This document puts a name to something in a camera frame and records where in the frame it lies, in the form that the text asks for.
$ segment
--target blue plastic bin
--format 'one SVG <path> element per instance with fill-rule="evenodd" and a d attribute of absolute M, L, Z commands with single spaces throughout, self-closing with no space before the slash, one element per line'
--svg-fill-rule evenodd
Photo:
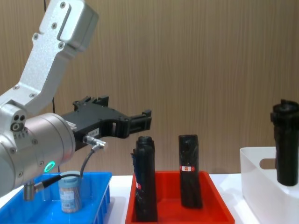
<path fill-rule="evenodd" d="M 55 174 L 43 174 L 35 183 Z M 87 172 L 81 184 L 82 209 L 61 211 L 58 183 L 35 194 L 33 201 L 23 200 L 23 190 L 0 209 L 1 224 L 103 224 L 110 203 L 109 172 Z"/>

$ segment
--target small jar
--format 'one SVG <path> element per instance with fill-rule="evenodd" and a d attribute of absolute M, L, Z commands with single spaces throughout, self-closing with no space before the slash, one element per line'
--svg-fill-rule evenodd
<path fill-rule="evenodd" d="M 67 171 L 65 174 L 78 174 L 78 171 Z M 82 202 L 80 196 L 81 178 L 76 176 L 68 176 L 58 181 L 59 194 L 61 201 L 61 210 L 66 213 L 73 213 L 81 209 Z"/>

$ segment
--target black cylindrical object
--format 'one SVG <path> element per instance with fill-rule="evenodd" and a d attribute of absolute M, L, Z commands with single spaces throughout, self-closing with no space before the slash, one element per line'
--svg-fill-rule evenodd
<path fill-rule="evenodd" d="M 155 145 L 151 137 L 139 137 L 131 154 L 136 177 L 137 222 L 157 222 Z"/>
<path fill-rule="evenodd" d="M 273 107 L 271 121 L 276 143 L 277 180 L 285 186 L 294 186 L 298 183 L 299 104 L 281 100 Z"/>
<path fill-rule="evenodd" d="M 178 141 L 182 205 L 187 208 L 202 208 L 197 135 L 180 135 Z"/>

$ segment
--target white table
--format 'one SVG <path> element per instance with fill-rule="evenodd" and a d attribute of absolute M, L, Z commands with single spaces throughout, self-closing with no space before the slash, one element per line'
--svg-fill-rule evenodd
<path fill-rule="evenodd" d="M 235 224 L 260 224 L 242 196 L 241 174 L 210 175 L 221 194 Z M 132 176 L 113 176 L 110 181 L 111 203 L 105 216 L 106 224 L 124 224 L 131 191 Z M 0 198 L 0 208 L 22 187 Z"/>

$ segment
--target green indicator light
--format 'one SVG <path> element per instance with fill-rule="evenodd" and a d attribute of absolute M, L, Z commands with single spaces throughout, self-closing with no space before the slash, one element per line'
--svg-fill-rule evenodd
<path fill-rule="evenodd" d="M 55 162 L 54 161 L 49 162 L 45 167 L 45 170 L 44 170 L 45 173 L 51 171 L 54 167 L 55 167 Z"/>

